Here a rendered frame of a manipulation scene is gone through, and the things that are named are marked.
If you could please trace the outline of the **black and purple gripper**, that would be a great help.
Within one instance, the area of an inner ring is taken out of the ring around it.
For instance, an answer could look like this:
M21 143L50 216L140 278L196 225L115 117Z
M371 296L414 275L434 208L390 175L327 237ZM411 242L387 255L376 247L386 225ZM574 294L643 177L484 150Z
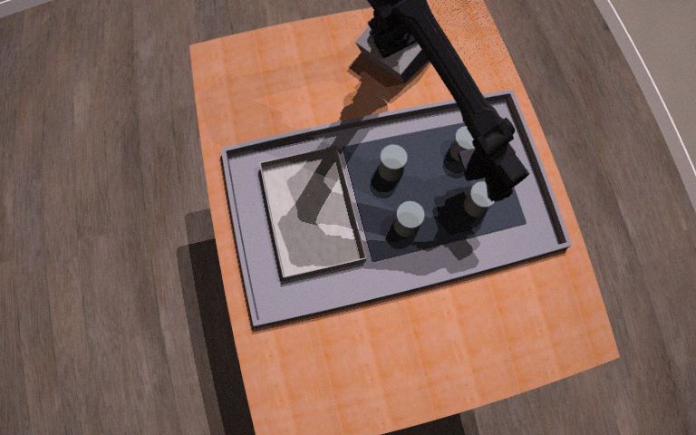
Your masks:
M477 150L475 148L470 149L470 150L462 150L459 152L459 160L461 161L462 166L464 168L464 176L465 176L465 179L467 181L470 181L473 179L483 179L483 178L485 178L485 176L487 176L487 174L486 174L486 175L475 177L470 162L473 160L473 158L475 157L476 154L478 154L478 156L479 156L479 153L477 152ZM493 161L486 161L484 159L482 159L482 160L485 162L488 162L488 163L493 163Z

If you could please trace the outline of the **white shallow rectangular tray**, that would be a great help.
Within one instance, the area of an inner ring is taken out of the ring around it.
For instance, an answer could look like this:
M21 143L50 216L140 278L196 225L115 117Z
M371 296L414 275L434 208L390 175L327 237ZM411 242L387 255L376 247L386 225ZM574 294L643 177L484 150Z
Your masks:
M366 261L337 145L259 163L284 280Z

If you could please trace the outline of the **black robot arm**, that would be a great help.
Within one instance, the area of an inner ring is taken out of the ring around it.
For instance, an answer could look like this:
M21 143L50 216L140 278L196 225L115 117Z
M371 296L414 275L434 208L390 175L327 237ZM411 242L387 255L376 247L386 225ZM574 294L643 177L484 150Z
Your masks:
M485 180L490 201L508 198L513 193L512 188L529 175L509 144L514 139L515 128L484 98L427 0L367 1L374 9L374 18L368 22L372 29L369 34L381 56L386 58L411 44L419 44L458 104L462 120L474 139L472 143L479 155L476 154L470 164L475 177L487 173Z

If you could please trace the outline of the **clear glass cylinder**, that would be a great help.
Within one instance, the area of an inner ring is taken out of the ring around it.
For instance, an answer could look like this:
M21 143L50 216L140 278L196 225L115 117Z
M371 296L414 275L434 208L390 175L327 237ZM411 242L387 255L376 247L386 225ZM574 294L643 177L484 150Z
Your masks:
M424 220L424 210L414 201L402 203L397 210L393 226L402 237L412 237L417 234Z
M455 137L450 145L449 152L453 159L459 161L459 152L462 150L473 149L473 138L470 135L467 126L461 127L457 130Z
M386 146L380 156L379 173L381 177L388 181L395 181L402 177L406 162L407 153L399 145Z
M466 212L475 218L484 216L493 204L488 199L485 181L474 184L464 200Z

